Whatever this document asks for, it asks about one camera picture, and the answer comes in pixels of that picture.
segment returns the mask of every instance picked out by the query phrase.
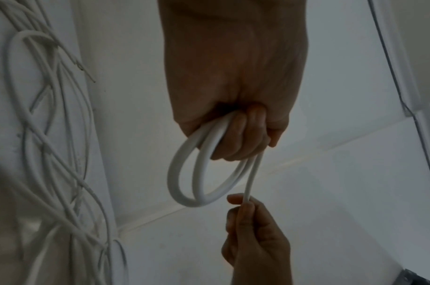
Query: thin white wire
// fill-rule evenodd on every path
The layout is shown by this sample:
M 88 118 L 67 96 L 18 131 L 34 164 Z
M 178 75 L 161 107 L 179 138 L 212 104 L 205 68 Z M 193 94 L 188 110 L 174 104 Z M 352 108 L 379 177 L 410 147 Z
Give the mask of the thin white wire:
M 176 152 L 169 165 L 167 183 L 171 197 L 173 197 L 173 199 L 179 204 L 187 207 L 201 207 L 212 203 L 234 188 L 238 181 L 248 172 L 251 166 L 253 166 L 253 169 L 249 174 L 245 194 L 243 196 L 243 201 L 249 201 L 254 177 L 259 169 L 263 152 L 255 157 L 240 161 L 234 172 L 223 183 L 221 183 L 220 186 L 209 194 L 205 194 L 204 192 L 204 175 L 206 173 L 210 157 L 214 153 L 220 140 L 223 138 L 235 114 L 236 112 L 229 113 L 222 118 L 213 120 L 201 126 L 188 137 Z M 193 169 L 192 189 L 194 199 L 192 199 L 182 193 L 179 186 L 179 175 L 185 161 L 198 146 L 201 146 L 201 149 Z
M 112 257 L 111 257 L 111 244 L 112 244 L 112 238 L 111 238 L 111 232 L 110 232 L 110 226 L 108 224 L 108 217 L 105 212 L 105 209 L 103 208 L 102 203 L 99 201 L 96 194 L 92 191 L 92 189 L 86 184 L 84 181 L 88 172 L 89 168 L 89 161 L 90 161 L 90 145 L 91 145 L 91 132 L 92 132 L 92 122 L 93 122 L 93 114 L 92 109 L 89 100 L 85 96 L 84 92 L 82 91 L 82 88 L 74 78 L 74 75 L 71 71 L 71 69 L 64 63 L 64 61 L 61 59 L 61 57 L 57 53 L 57 48 L 60 47 L 65 54 L 71 59 L 71 61 L 76 64 L 81 70 L 85 71 L 87 75 L 93 80 L 91 75 L 88 73 L 86 68 L 83 66 L 83 64 L 72 55 L 68 49 L 62 44 L 62 42 L 57 38 L 57 36 L 54 34 L 54 31 L 52 27 L 50 26 L 50 21 L 47 17 L 47 14 L 45 13 L 44 7 L 42 6 L 41 2 L 36 0 L 36 3 L 39 7 L 39 10 L 46 21 L 46 24 L 42 22 L 42 19 L 40 19 L 33 11 L 31 6 L 27 3 L 27 7 L 21 5 L 20 3 L 13 1 L 13 0 L 0 0 L 0 8 L 1 10 L 6 14 L 6 16 L 9 18 L 9 20 L 13 23 L 13 25 L 16 27 L 17 30 L 20 32 L 17 33 L 10 41 L 9 48 L 8 48 L 8 78 L 11 83 L 12 88 L 12 95 L 15 99 L 15 102 L 18 107 L 18 113 L 20 118 L 27 124 L 26 128 L 26 134 L 25 134 L 25 149 L 27 150 L 27 163 L 29 166 L 29 169 L 34 176 L 34 180 L 36 184 L 39 185 L 40 191 L 44 195 L 44 199 L 46 201 L 43 201 L 39 196 L 37 196 L 35 193 L 30 191 L 25 185 L 22 184 L 16 177 L 13 176 L 12 173 L 9 173 L 7 169 L 0 166 L 0 173 L 2 176 L 8 179 L 10 184 L 14 187 L 14 189 L 19 192 L 22 196 L 30 200 L 32 203 L 35 203 L 37 206 L 39 206 L 40 209 L 44 210 L 46 213 L 48 213 L 50 216 L 55 218 L 55 220 L 64 228 L 68 229 L 76 238 L 79 240 L 83 246 L 83 252 L 85 257 L 85 262 L 87 263 L 87 266 L 90 266 L 93 271 L 93 280 L 96 281 L 97 284 L 104 285 L 105 280 L 103 279 L 102 272 L 99 271 L 98 263 L 94 259 L 94 253 L 93 253 L 93 246 L 89 243 L 92 242 L 93 244 L 96 244 L 100 247 L 102 247 L 102 253 L 104 253 L 104 256 L 102 257 L 104 260 L 107 259 L 109 264 L 109 275 L 111 279 L 111 283 L 113 283 L 113 274 L 112 274 Z M 12 11 L 8 8 L 12 7 L 15 9 L 18 9 L 24 13 L 24 15 L 27 17 L 28 22 L 26 22 L 24 19 L 22 19 L 19 15 L 16 13 L 12 13 Z M 43 71 L 46 73 L 46 78 L 48 80 L 47 85 L 43 88 L 42 92 L 37 96 L 34 103 L 31 105 L 30 108 L 27 108 L 25 104 L 22 101 L 22 96 L 20 96 L 19 90 L 14 82 L 13 77 L 13 70 L 14 70 L 14 61 L 12 59 L 12 51 L 13 47 L 21 44 L 22 41 L 26 39 L 28 45 L 31 47 L 31 51 L 33 51 L 34 57 L 40 62 L 40 66 L 43 69 Z M 48 46 L 53 46 L 53 64 L 52 67 L 49 66 L 48 61 L 46 60 L 46 57 L 44 54 L 40 51 L 39 43 L 36 42 L 34 39 L 41 39 L 41 45 L 44 46 L 44 44 L 47 44 Z M 79 90 L 81 98 L 83 98 L 83 101 L 87 108 L 87 113 L 89 115 L 88 123 L 89 126 L 87 127 L 86 123 L 84 122 L 85 126 L 85 141 L 86 141 L 86 148 L 85 148 L 85 166 L 84 166 L 84 173 L 83 177 L 80 174 L 80 168 L 78 166 L 78 162 L 76 159 L 76 149 L 75 146 L 72 146 L 73 151 L 73 159 L 76 163 L 76 170 L 73 170 L 71 166 L 69 166 L 58 154 L 58 152 L 55 150 L 52 143 L 49 141 L 49 138 L 47 137 L 47 134 L 49 132 L 50 127 L 54 124 L 55 114 L 57 110 L 57 104 L 58 104 L 58 92 L 61 91 L 62 94 L 62 100 L 65 108 L 65 117 L 67 119 L 67 123 L 69 124 L 69 106 L 67 103 L 67 99 L 64 96 L 64 90 L 63 90 L 63 74 L 66 75 L 68 80 L 71 81 L 71 87 L 75 92 L 74 86 Z M 54 100 L 54 108 L 51 112 L 48 123 L 46 126 L 46 130 L 43 132 L 40 130 L 40 128 L 35 124 L 33 119 L 33 113 L 35 109 L 41 104 L 42 100 L 47 96 L 51 94 Z M 55 196 L 51 196 L 51 193 L 46 190 L 46 185 L 43 183 L 41 179 L 41 175 L 38 174 L 38 168 L 34 166 L 34 159 L 32 155 L 32 148 L 33 148 L 33 138 L 32 133 L 34 133 L 37 138 L 43 143 L 43 160 L 44 164 L 46 166 L 46 174 L 49 176 L 49 179 L 51 181 L 51 186 L 53 193 Z M 105 222 L 106 222 L 106 229 L 107 229 L 107 245 L 104 245 L 103 242 L 101 242 L 98 238 L 94 237 L 90 233 L 87 233 L 83 226 L 80 224 L 77 215 L 80 209 L 80 200 L 82 198 L 81 192 L 78 191 L 77 197 L 73 199 L 71 204 L 69 204 L 63 193 L 61 192 L 61 189 L 58 187 L 56 178 L 53 174 L 53 163 L 60 164 L 76 181 L 77 184 L 85 189 L 90 196 L 96 201 L 99 208 L 102 211 L 102 214 L 104 216 Z M 65 217 L 62 216 L 62 209 L 65 210 L 65 213 L 67 214 L 67 217 L 71 219 L 71 222 L 69 222 Z M 128 274 L 128 268 L 127 268 L 127 260 L 125 258 L 125 252 L 122 248 L 122 244 L 118 240 L 113 240 L 117 242 L 122 250 L 123 255 L 123 263 L 125 268 L 125 273 Z M 45 243 L 45 246 L 42 248 L 42 251 L 38 254 L 38 256 L 44 256 L 44 252 L 48 247 L 48 243 Z M 42 258 L 38 259 L 38 257 L 34 260 L 32 270 L 30 271 L 30 274 L 28 275 L 27 284 L 34 284 L 35 283 L 35 276 L 38 275 L 38 273 L 35 273 L 38 264 L 41 264 L 40 260 Z

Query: white wire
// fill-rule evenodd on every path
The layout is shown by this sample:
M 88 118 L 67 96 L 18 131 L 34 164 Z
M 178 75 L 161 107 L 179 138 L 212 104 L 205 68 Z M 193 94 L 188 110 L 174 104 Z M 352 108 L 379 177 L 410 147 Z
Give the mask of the white wire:
M 28 187 L 26 187 L 21 181 L 16 178 L 13 173 L 10 173 L 6 168 L 0 165 L 0 174 L 6 178 L 6 180 L 13 186 L 13 189 L 18 192 L 20 195 L 25 197 L 27 200 L 31 201 L 35 205 L 38 206 L 39 209 L 43 210 L 45 213 L 50 215 L 60 227 L 67 229 L 70 233 L 72 233 L 73 237 L 75 237 L 82 246 L 84 262 L 86 263 L 86 267 L 90 270 L 89 275 L 91 277 L 90 282 L 96 282 L 99 285 L 105 285 L 106 282 L 104 280 L 104 274 L 101 270 L 104 270 L 104 266 L 98 266 L 101 263 L 101 259 L 104 263 L 105 260 L 108 261 L 108 273 L 110 276 L 110 283 L 113 284 L 113 271 L 112 271 L 112 241 L 115 241 L 119 244 L 122 251 L 123 264 L 125 269 L 125 274 L 128 275 L 128 267 L 127 267 L 127 259 L 125 256 L 124 249 L 119 240 L 113 240 L 111 237 L 111 230 L 108 224 L 108 216 L 106 211 L 98 199 L 97 195 L 93 192 L 93 190 L 88 186 L 85 182 L 86 175 L 88 173 L 89 161 L 90 161 L 90 146 L 91 146 L 91 136 L 92 136 L 92 122 L 93 122 L 93 113 L 89 100 L 85 96 L 82 88 L 78 84 L 77 80 L 74 77 L 71 69 L 65 64 L 60 55 L 58 54 L 57 48 L 61 48 L 65 54 L 71 59 L 71 61 L 76 64 L 81 70 L 85 71 L 86 74 L 93 80 L 93 77 L 88 73 L 83 64 L 72 55 L 69 50 L 63 45 L 63 43 L 58 39 L 55 35 L 49 18 L 45 13 L 45 9 L 42 6 L 39 0 L 36 0 L 36 4 L 39 7 L 42 19 L 38 17 L 38 15 L 33 11 L 31 5 L 26 2 L 26 6 L 14 1 L 14 0 L 0 0 L 0 8 L 9 18 L 9 20 L 13 23 L 16 29 L 19 31 L 10 41 L 7 51 L 7 70 L 8 70 L 8 78 L 11 87 L 11 94 L 14 97 L 14 101 L 16 103 L 18 115 L 20 119 L 26 123 L 27 127 L 25 128 L 25 138 L 24 138 L 24 149 L 26 154 L 26 162 L 28 169 L 30 171 L 31 176 L 34 178 L 34 182 L 40 192 L 42 193 L 42 198 L 37 196 L 34 192 L 32 192 Z M 13 13 L 11 11 L 12 8 L 17 9 L 24 13 L 27 17 L 27 22 L 20 17 L 19 14 Z M 45 76 L 46 76 L 46 85 L 42 89 L 42 91 L 38 94 L 37 98 L 34 100 L 33 104 L 30 108 L 27 108 L 26 104 L 23 102 L 24 96 L 21 95 L 20 90 L 18 89 L 15 80 L 13 70 L 15 69 L 15 61 L 13 59 L 13 49 L 15 46 L 23 44 L 23 41 L 26 41 L 32 54 L 35 59 L 39 62 Z M 46 50 L 51 50 L 53 54 L 53 62 L 52 66 L 49 65 L 48 60 L 43 52 L 43 49 L 40 46 L 44 47 Z M 68 165 L 56 151 L 55 147 L 51 143 L 48 138 L 48 132 L 50 128 L 54 125 L 54 120 L 56 118 L 56 111 L 58 108 L 59 98 L 62 99 L 63 108 L 65 113 L 66 123 L 68 125 L 69 136 L 73 138 L 73 130 L 71 127 L 71 121 L 69 118 L 69 103 L 68 99 L 64 94 L 64 77 L 71 82 L 71 88 L 77 95 L 75 87 L 80 93 L 80 98 L 83 99 L 84 104 L 86 105 L 87 115 L 89 116 L 88 120 L 85 120 L 84 116 L 84 128 L 85 128 L 85 166 L 82 169 L 79 166 L 79 162 L 77 161 L 76 148 L 74 145 L 74 140 L 71 142 L 71 151 L 72 158 L 75 163 L 75 168 L 72 169 L 72 166 Z M 54 101 L 54 107 L 50 112 L 49 119 L 47 121 L 45 131 L 42 131 L 33 118 L 33 114 L 37 107 L 42 103 L 43 99 L 46 96 L 52 96 Z M 35 165 L 34 159 L 34 143 L 33 137 L 35 136 L 42 143 L 42 155 L 43 155 L 43 163 L 44 168 L 46 169 L 46 176 L 50 180 L 50 186 L 52 191 L 49 191 L 46 187 L 46 183 L 43 181 L 44 177 L 39 173 L 39 168 Z M 57 178 L 54 174 L 54 164 L 61 165 L 67 173 L 69 173 L 74 180 L 72 183 L 77 182 L 78 190 L 77 196 L 72 200 L 71 203 L 66 201 L 65 195 L 63 194 L 63 190 L 59 187 L 57 183 Z M 106 222 L 106 230 L 107 230 L 107 243 L 104 244 L 103 241 L 100 241 L 99 238 L 91 235 L 86 232 L 84 226 L 80 223 L 78 219 L 81 199 L 82 199 L 82 189 L 87 191 L 90 196 L 95 200 Z M 58 227 L 53 227 L 49 232 L 46 238 L 46 242 L 41 248 L 40 252 L 37 254 L 37 257 L 34 259 L 31 270 L 25 280 L 25 284 L 35 284 L 38 276 L 39 268 L 41 267 L 42 260 L 44 259 L 45 252 L 50 245 L 51 236 L 55 235 L 55 232 L 58 230 Z M 98 262 L 95 259 L 94 250 L 96 249 L 94 246 L 97 246 L 101 249 L 101 258 Z
M 209 194 L 204 193 L 204 174 L 206 173 L 210 157 L 215 151 L 220 140 L 223 138 L 223 135 L 228 129 L 235 114 L 236 112 L 229 113 L 222 118 L 213 120 L 201 126 L 188 137 L 174 155 L 173 160 L 169 165 L 167 183 L 171 197 L 173 197 L 173 199 L 179 204 L 187 207 L 201 207 L 212 203 L 234 188 L 238 181 L 253 165 L 253 169 L 249 174 L 248 182 L 246 184 L 245 194 L 243 196 L 243 201 L 249 201 L 254 177 L 259 169 L 263 152 L 255 157 L 240 161 L 234 172 L 223 183 L 221 183 L 220 186 Z M 179 175 L 185 161 L 198 146 L 201 146 L 201 149 L 193 169 L 192 189 L 194 199 L 192 199 L 182 193 L 179 186 Z

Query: hand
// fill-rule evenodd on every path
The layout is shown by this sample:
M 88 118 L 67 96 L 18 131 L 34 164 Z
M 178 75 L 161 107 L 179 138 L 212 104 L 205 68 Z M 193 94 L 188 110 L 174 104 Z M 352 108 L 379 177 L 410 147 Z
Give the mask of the hand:
M 307 56 L 306 0 L 159 0 L 175 121 L 189 136 L 233 110 L 212 159 L 274 147 Z
M 232 285 L 291 285 L 290 244 L 265 206 L 243 194 L 228 195 L 228 202 L 240 205 L 228 212 L 228 237 L 221 249 L 234 267 Z

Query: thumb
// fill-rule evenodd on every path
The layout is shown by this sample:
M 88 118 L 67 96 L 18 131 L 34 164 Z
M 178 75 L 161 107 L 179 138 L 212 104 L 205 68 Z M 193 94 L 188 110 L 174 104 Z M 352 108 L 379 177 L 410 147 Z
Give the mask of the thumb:
M 237 241 L 238 249 L 257 245 L 257 239 L 254 234 L 254 204 L 245 202 L 240 206 L 237 214 Z

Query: fist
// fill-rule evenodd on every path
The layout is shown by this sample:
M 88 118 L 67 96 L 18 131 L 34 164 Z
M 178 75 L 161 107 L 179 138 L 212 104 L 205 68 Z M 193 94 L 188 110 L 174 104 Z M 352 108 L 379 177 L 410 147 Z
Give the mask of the fist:
M 240 110 L 212 159 L 277 145 L 307 57 L 305 0 L 159 0 L 165 71 L 185 135 Z

